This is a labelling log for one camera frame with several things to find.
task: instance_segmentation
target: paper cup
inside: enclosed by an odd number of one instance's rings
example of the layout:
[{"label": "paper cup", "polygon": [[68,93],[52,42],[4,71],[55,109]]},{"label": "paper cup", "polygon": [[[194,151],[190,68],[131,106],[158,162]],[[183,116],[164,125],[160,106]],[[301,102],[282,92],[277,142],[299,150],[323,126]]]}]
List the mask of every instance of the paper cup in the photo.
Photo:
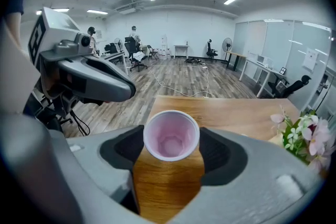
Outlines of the paper cup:
[{"label": "paper cup", "polygon": [[188,114],[167,110],[154,115],[143,131],[147,150],[162,161],[174,162],[188,157],[200,139],[200,128]]}]

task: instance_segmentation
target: white desk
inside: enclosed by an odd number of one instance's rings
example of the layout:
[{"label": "white desk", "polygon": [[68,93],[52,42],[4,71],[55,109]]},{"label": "white desk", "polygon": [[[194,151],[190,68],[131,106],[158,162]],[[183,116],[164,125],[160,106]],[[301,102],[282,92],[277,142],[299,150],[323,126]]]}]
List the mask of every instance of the white desk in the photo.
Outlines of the white desk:
[{"label": "white desk", "polygon": [[176,48],[185,48],[185,50],[186,50],[186,56],[188,58],[188,48],[189,48],[189,45],[174,45],[174,59],[175,59],[175,56],[176,56]]},{"label": "white desk", "polygon": [[111,61],[111,60],[113,60],[115,58],[119,58],[120,56],[122,56],[122,61],[124,63],[125,73],[128,75],[124,52],[117,52],[115,54],[105,54],[105,55],[102,55],[101,58],[103,58],[104,60]]},{"label": "white desk", "polygon": [[265,85],[266,85],[266,83],[267,83],[267,81],[268,81],[268,79],[269,79],[271,73],[283,77],[283,75],[280,74],[280,73],[279,73],[278,71],[276,71],[276,70],[269,69],[269,68],[267,68],[267,67],[265,67],[265,66],[263,66],[263,65],[261,65],[261,64],[259,64],[259,63],[257,63],[257,62],[254,62],[254,61],[252,61],[252,60],[250,60],[250,59],[246,59],[245,64],[244,64],[243,71],[241,72],[241,75],[240,75],[240,78],[239,78],[239,81],[241,81],[241,79],[243,78],[243,75],[244,75],[244,72],[245,72],[245,69],[246,69],[246,65],[247,65],[248,62],[249,62],[249,63],[252,63],[252,64],[254,64],[254,65],[256,65],[257,67],[261,68],[263,71],[267,72],[267,76],[266,76],[266,78],[265,78],[265,80],[264,80],[264,82],[263,82],[263,84],[262,84],[262,86],[261,86],[261,88],[260,88],[260,90],[259,90],[259,92],[258,92],[258,94],[257,94],[257,98],[259,98],[260,95],[261,95],[261,93],[263,92],[263,89],[264,89],[264,87],[265,87]]}]

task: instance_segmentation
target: person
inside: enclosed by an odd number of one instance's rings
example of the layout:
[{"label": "person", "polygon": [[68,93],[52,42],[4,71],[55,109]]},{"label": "person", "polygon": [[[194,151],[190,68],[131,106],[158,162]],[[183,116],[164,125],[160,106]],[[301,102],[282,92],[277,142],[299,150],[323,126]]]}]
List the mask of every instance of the person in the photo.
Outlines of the person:
[{"label": "person", "polygon": [[139,37],[139,35],[136,33],[136,29],[137,27],[136,26],[132,26],[132,31],[131,31],[131,33],[130,33],[130,35],[129,35],[129,37],[132,37],[132,38],[134,38],[134,40],[136,41],[136,43],[137,43],[137,45],[139,45],[139,43],[140,43],[140,37]]},{"label": "person", "polygon": [[96,43],[96,40],[95,38],[92,36],[93,34],[95,34],[96,31],[94,29],[93,26],[90,26],[89,29],[88,29],[88,35],[90,35],[91,37],[91,41],[90,41],[90,47],[93,49],[93,53],[97,53],[97,43]]}]

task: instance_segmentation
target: table leg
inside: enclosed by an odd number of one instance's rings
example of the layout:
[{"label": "table leg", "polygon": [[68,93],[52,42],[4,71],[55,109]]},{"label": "table leg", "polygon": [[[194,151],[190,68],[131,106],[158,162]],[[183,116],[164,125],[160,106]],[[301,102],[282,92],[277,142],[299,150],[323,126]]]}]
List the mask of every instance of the table leg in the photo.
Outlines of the table leg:
[{"label": "table leg", "polygon": [[122,56],[122,62],[124,63],[125,73],[128,75],[127,65],[126,65],[126,61],[125,61],[125,55]]},{"label": "table leg", "polygon": [[231,55],[232,55],[232,54],[230,54],[230,56],[229,56],[229,60],[227,61],[227,66],[226,66],[226,68],[229,67],[229,63],[230,63],[230,60],[231,60]]},{"label": "table leg", "polygon": [[237,55],[237,56],[236,56],[236,60],[235,60],[235,65],[233,66],[233,71],[237,71],[237,64],[238,64],[238,61],[239,61],[239,56]]},{"label": "table leg", "polygon": [[243,75],[244,75],[244,72],[245,72],[245,69],[246,69],[246,65],[247,65],[247,61],[245,60],[245,64],[244,64],[243,70],[242,70],[242,72],[241,72],[239,81],[241,81],[241,79],[243,78]]},{"label": "table leg", "polygon": [[265,85],[266,85],[266,83],[267,83],[267,81],[268,81],[270,75],[271,75],[271,73],[267,71],[266,79],[264,80],[264,82],[263,82],[263,84],[262,84],[262,86],[261,86],[261,88],[260,88],[260,90],[259,90],[259,92],[258,92],[258,94],[257,94],[257,98],[259,98],[260,95],[261,95],[261,93],[263,92],[264,87],[265,87]]}]

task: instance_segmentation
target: flower bouquet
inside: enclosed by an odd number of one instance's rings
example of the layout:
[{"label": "flower bouquet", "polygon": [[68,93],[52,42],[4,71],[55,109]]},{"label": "flower bouquet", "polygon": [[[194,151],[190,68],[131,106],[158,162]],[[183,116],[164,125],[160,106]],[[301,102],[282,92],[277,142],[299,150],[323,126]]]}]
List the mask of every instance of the flower bouquet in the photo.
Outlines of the flower bouquet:
[{"label": "flower bouquet", "polygon": [[[277,132],[282,136],[283,147],[317,172],[328,169],[331,154],[335,150],[335,134],[330,134],[328,121],[319,119],[312,111],[301,114],[293,123],[281,109],[282,114],[274,114],[271,119],[278,124]],[[286,124],[285,130],[280,130],[282,122]]]}]

